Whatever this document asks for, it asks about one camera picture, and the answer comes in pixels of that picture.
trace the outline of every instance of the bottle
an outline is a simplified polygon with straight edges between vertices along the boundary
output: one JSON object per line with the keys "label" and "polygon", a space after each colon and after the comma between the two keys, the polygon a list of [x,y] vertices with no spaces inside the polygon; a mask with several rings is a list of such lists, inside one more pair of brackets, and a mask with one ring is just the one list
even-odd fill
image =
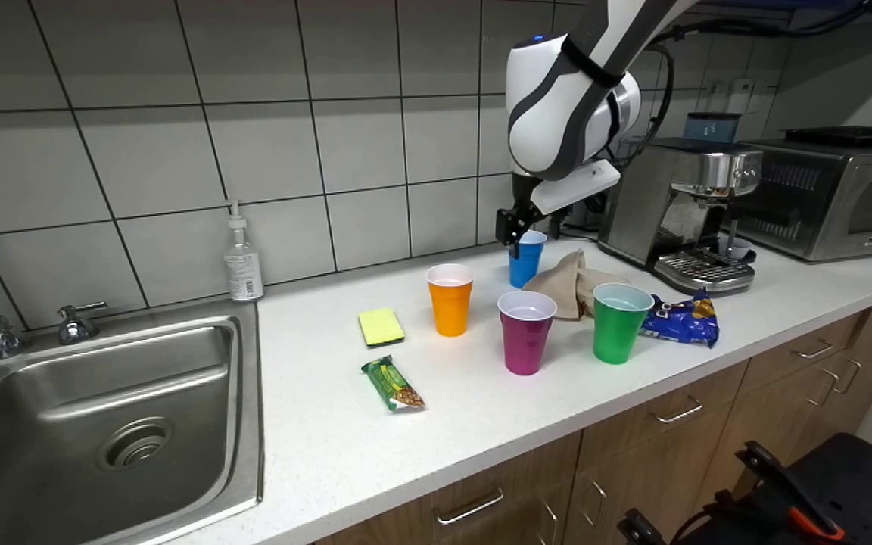
{"label": "bottle", "polygon": [[233,245],[225,251],[231,300],[259,300],[262,297],[262,275],[256,248],[248,240],[248,222],[236,200],[231,200],[231,240]]}

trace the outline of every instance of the purple cup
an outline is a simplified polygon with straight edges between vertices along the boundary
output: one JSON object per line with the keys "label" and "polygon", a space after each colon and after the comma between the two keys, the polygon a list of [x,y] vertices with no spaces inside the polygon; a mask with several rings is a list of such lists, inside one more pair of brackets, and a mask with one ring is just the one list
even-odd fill
{"label": "purple cup", "polygon": [[497,308],[504,371],[513,377],[539,374],[558,303],[535,290],[504,290],[497,297]]}

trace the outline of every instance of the sink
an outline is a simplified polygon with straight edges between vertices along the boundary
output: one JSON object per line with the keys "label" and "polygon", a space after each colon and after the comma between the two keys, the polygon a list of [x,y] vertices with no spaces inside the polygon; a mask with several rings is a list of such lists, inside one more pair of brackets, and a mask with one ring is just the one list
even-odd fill
{"label": "sink", "polygon": [[167,541],[259,501],[254,307],[0,362],[0,541]]}

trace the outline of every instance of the candy bar wrapper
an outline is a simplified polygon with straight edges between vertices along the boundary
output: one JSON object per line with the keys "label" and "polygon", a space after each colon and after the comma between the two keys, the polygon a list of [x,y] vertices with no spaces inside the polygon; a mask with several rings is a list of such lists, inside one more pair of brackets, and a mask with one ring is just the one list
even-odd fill
{"label": "candy bar wrapper", "polygon": [[660,297],[653,297],[643,336],[712,348],[716,343],[713,307],[712,300],[682,300],[666,307]]}
{"label": "candy bar wrapper", "polygon": [[397,371],[393,359],[377,359],[363,365],[363,374],[369,377],[375,394],[389,411],[422,411],[426,409],[425,396],[412,391],[404,377]]}

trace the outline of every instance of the green cup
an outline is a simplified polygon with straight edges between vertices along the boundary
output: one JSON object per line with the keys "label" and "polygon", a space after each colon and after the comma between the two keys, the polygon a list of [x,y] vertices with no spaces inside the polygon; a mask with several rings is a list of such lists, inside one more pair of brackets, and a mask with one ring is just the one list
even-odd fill
{"label": "green cup", "polygon": [[628,284],[594,287],[594,359],[623,365],[634,348],[650,303],[650,294]]}

